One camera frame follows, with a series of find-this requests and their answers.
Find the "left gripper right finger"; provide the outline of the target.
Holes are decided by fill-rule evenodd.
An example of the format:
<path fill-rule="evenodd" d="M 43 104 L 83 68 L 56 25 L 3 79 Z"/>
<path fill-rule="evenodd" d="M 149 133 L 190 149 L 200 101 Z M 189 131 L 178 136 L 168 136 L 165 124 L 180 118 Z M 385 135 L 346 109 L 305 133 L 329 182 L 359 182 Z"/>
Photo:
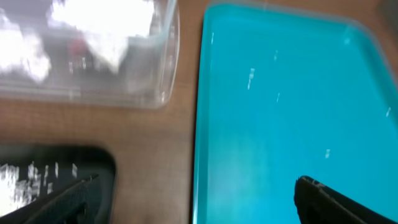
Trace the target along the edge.
<path fill-rule="evenodd" d="M 301 224 L 397 224 L 306 175 L 295 182 L 294 204 Z"/>

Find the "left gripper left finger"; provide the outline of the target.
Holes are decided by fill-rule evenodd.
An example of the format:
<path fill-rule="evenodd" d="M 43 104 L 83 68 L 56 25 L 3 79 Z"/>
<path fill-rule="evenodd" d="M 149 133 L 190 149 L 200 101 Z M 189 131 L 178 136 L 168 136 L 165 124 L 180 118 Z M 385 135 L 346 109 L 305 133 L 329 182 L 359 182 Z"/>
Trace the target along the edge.
<path fill-rule="evenodd" d="M 101 201 L 99 175 L 91 174 L 1 217 L 1 223 L 94 223 Z"/>

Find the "small white napkin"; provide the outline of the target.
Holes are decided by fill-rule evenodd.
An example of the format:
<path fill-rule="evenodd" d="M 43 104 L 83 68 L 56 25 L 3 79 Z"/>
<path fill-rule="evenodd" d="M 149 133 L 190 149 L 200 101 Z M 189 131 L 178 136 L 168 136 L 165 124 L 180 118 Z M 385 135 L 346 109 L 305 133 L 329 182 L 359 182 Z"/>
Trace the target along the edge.
<path fill-rule="evenodd" d="M 33 30 L 22 30 L 1 11 L 1 73 L 21 72 L 40 83 L 51 68 L 40 35 Z"/>

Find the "large white napkin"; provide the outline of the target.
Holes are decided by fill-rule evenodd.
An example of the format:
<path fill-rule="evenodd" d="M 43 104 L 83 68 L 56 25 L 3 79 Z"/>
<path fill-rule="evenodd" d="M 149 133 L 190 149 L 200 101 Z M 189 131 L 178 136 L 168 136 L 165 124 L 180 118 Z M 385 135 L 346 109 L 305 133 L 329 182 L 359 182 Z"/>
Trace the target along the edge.
<path fill-rule="evenodd" d="M 154 11 L 153 1 L 53 1 L 47 22 L 51 27 L 79 31 L 96 61 L 118 73 L 129 38 L 149 36 Z"/>

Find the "clear plastic waste bin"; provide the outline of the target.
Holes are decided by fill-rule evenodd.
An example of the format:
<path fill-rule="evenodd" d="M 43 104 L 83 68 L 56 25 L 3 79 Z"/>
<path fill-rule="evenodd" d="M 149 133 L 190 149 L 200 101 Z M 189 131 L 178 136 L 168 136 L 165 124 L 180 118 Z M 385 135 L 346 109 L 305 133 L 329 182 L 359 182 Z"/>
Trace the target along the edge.
<path fill-rule="evenodd" d="M 83 37 L 75 29 L 48 25 L 47 13 L 53 1 L 67 0 L 1 0 L 1 11 L 12 22 L 40 35 L 52 65 L 40 83 L 21 72 L 1 73 L 1 96 L 140 108 L 166 104 L 174 86 L 180 47 L 177 0 L 141 0 L 154 2 L 150 34 L 129 38 L 118 73 L 99 64 L 88 47 L 86 68 L 72 67 L 68 44 Z"/>

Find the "black rectangular tray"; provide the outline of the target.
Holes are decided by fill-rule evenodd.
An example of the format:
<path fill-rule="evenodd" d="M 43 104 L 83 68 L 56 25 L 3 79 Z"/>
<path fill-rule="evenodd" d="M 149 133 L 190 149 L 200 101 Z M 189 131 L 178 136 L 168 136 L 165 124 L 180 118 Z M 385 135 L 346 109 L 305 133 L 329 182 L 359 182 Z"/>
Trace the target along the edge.
<path fill-rule="evenodd" d="M 55 191 L 91 174 L 98 174 L 102 201 L 94 223 L 109 223 L 116 183 L 116 162 L 105 149 L 71 144 L 1 145 L 1 166 L 19 166 L 26 171 L 32 162 L 41 172 L 45 165 L 53 168 L 56 162 L 60 164 L 60 180 L 56 181 Z"/>

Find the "pile of white rice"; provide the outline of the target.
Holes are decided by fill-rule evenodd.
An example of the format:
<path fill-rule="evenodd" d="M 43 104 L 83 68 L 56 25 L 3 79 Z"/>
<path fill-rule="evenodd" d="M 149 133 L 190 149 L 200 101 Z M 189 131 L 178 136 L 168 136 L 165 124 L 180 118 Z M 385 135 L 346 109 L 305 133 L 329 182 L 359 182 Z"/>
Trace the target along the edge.
<path fill-rule="evenodd" d="M 60 180 L 61 168 L 56 162 L 54 167 L 39 167 L 34 162 L 23 171 L 19 166 L 3 164 L 1 166 L 1 216 L 4 217 L 30 203 L 55 191 L 56 181 Z"/>

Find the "teal plastic serving tray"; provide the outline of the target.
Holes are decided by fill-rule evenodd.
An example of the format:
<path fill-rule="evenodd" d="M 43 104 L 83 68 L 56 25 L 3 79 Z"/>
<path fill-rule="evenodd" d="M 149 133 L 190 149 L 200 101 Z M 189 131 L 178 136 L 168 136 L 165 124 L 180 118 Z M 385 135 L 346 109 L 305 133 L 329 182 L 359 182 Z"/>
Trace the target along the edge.
<path fill-rule="evenodd" d="M 397 87 L 379 42 L 347 17 L 209 4 L 193 223 L 298 223 L 303 175 L 397 220 Z"/>

